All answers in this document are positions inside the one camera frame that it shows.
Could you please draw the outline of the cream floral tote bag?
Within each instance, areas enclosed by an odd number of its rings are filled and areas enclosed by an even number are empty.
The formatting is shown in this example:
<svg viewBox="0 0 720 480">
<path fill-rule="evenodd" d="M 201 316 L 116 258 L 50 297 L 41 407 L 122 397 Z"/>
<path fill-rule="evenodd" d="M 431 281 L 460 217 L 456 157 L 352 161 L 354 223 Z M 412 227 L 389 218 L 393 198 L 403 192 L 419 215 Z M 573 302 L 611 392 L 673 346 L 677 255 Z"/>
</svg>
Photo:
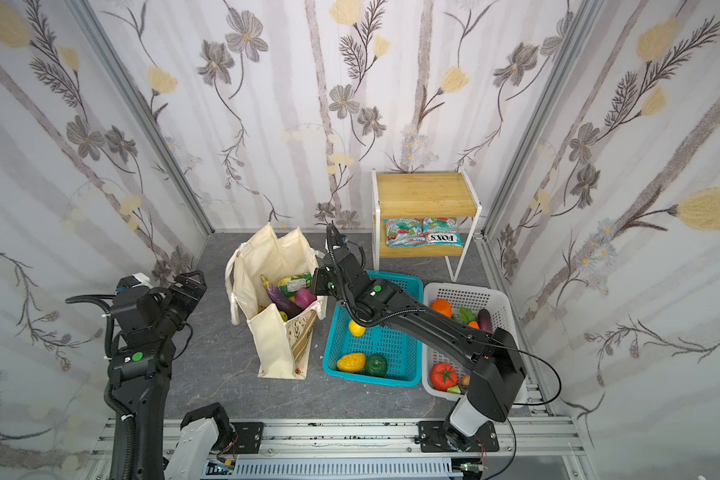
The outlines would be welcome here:
<svg viewBox="0 0 720 480">
<path fill-rule="evenodd" d="M 224 270 L 231 321 L 253 336 L 258 376 L 303 380 L 315 323 L 327 298 L 310 292 L 320 252 L 300 229 L 278 236 L 267 224 L 241 243 Z"/>
</svg>

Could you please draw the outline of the purple onion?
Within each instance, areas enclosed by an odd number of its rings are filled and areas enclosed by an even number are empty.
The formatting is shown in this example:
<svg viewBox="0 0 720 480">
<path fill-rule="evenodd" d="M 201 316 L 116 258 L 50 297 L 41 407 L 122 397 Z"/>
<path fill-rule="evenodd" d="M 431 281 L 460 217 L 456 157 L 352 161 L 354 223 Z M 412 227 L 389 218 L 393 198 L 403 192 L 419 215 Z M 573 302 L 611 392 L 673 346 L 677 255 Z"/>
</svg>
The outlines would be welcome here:
<svg viewBox="0 0 720 480">
<path fill-rule="evenodd" d="M 294 303 L 302 310 L 313 304 L 317 297 L 307 288 L 299 290 L 293 297 Z"/>
</svg>

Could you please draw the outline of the green snack bag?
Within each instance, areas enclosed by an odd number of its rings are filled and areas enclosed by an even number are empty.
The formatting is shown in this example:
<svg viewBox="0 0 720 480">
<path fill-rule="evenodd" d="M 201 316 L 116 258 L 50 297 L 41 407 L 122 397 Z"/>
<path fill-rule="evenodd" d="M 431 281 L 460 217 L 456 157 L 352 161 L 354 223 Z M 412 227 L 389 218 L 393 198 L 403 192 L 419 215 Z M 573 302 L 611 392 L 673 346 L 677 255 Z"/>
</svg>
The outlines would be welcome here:
<svg viewBox="0 0 720 480">
<path fill-rule="evenodd" d="M 283 277 L 277 287 L 288 298 L 294 297 L 302 289 L 309 289 L 312 283 L 312 274 L 309 272 Z"/>
</svg>

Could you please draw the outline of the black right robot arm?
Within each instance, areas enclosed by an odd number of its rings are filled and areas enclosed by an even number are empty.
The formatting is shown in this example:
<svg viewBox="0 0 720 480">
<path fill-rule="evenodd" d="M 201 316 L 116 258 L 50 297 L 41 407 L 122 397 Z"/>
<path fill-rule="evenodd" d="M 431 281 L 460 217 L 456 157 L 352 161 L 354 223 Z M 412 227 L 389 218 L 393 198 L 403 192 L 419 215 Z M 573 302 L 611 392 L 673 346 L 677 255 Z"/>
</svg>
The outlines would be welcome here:
<svg viewBox="0 0 720 480">
<path fill-rule="evenodd" d="M 369 276 L 335 225 L 326 226 L 327 259 L 313 274 L 312 293 L 331 296 L 351 320 L 365 328 L 389 327 L 444 353 L 471 377 L 467 394 L 459 399 L 440 427 L 437 447 L 466 452 L 479 430 L 493 421 L 508 420 L 527 376 L 521 357 L 541 357 L 517 347 L 508 331 L 493 332 L 457 324 L 417 301 L 398 285 Z"/>
</svg>

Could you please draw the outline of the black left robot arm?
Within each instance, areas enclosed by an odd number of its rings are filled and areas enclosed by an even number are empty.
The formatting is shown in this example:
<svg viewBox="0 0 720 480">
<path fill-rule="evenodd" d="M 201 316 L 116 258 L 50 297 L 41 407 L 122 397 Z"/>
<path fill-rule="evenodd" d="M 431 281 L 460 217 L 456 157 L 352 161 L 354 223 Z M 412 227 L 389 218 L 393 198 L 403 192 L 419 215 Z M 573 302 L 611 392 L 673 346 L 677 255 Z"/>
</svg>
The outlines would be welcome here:
<svg viewBox="0 0 720 480">
<path fill-rule="evenodd" d="M 162 479 L 163 421 L 176 355 L 173 336 L 187 324 L 207 290 L 204 273 L 177 275 L 152 287 L 137 275 L 123 277 L 112 294 L 69 297 L 92 304 L 106 320 L 108 381 L 105 404 L 115 414 L 110 479 Z"/>
</svg>

